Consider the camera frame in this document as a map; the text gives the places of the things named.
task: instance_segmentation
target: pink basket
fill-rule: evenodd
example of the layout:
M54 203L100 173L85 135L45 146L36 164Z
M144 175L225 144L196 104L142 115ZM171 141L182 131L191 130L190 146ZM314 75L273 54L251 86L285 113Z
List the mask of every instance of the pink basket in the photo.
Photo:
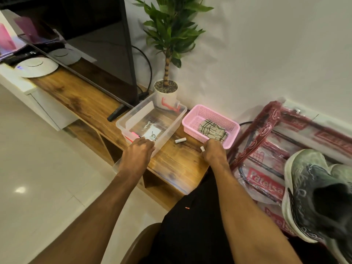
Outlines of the pink basket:
M231 119L228 119L219 113L202 106L201 104L196 105L192 110L183 118L182 125L185 133L196 138L200 142L209 140L208 137L198 132L199 125L204 120L211 120L224 128L228 134L225 141L222 142L224 149L229 149L236 139L236 136L240 130L240 125Z

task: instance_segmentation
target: folded cloth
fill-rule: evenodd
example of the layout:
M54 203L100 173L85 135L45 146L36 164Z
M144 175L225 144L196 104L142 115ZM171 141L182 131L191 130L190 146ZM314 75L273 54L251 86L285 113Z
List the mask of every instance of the folded cloth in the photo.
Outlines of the folded cloth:
M220 142L223 142L228 135L224 128L221 128L219 125L209 119L200 123L198 131L201 134L204 134L206 137L213 138Z

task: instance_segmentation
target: forearm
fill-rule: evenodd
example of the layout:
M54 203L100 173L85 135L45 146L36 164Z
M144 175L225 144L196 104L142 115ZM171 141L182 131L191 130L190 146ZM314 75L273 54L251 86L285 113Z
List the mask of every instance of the forearm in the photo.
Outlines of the forearm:
M107 189L30 264L98 264L136 183L119 173Z
M301 263L279 228L232 176L227 163L212 166L224 229L236 264Z

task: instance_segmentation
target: person's left arm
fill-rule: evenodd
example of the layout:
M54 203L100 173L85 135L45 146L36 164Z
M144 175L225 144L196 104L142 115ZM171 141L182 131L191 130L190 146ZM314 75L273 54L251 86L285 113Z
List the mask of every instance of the person's left arm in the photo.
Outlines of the person's left arm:
M30 264L99 264L116 221L155 150L136 139L122 155L119 173L106 190Z

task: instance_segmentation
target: red label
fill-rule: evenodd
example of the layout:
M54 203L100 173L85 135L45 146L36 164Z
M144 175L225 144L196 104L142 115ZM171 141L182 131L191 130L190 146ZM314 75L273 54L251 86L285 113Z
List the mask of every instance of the red label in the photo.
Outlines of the red label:
M273 222L283 231L286 231L292 235L295 235L294 232L287 226L285 219L283 217L280 217L279 215L276 215L275 213L272 213L267 207L264 208L264 212L266 215L268 215Z
M296 130L293 129L293 131L301 131L308 126L307 122L304 122L303 120L295 119L290 116L284 116L281 121L283 123L286 123L287 125L290 125L296 128Z
M314 136L352 155L352 144L324 131L318 131Z
M254 168L249 168L247 174L247 180L253 185L256 185L263 190L269 192L276 199L282 201L284 197L285 187L278 182L274 181L271 177L266 176Z

